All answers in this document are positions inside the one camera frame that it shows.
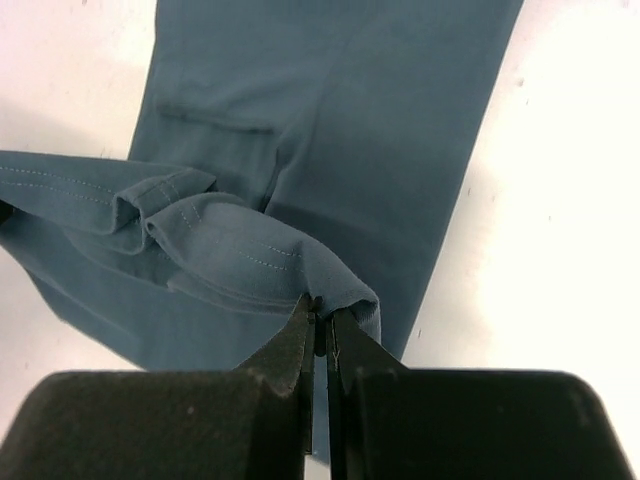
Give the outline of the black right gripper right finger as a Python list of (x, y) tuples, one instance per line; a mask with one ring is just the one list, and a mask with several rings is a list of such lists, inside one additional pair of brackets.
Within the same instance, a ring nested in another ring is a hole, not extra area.
[(632, 477), (600, 398), (575, 375), (411, 369), (347, 310), (327, 325), (326, 355), (335, 479)]

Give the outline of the blue t shirt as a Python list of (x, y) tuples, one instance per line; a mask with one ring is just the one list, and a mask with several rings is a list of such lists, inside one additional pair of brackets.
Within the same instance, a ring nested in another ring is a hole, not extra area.
[(147, 370), (233, 368), (299, 297), (392, 354), (517, 1), (161, 1), (127, 160), (5, 151), (1, 244)]

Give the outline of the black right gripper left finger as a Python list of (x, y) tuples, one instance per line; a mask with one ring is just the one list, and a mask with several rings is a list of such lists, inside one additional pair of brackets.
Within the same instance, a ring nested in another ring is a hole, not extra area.
[(228, 372), (67, 371), (26, 397), (5, 479), (300, 479), (312, 450), (315, 323), (285, 326)]

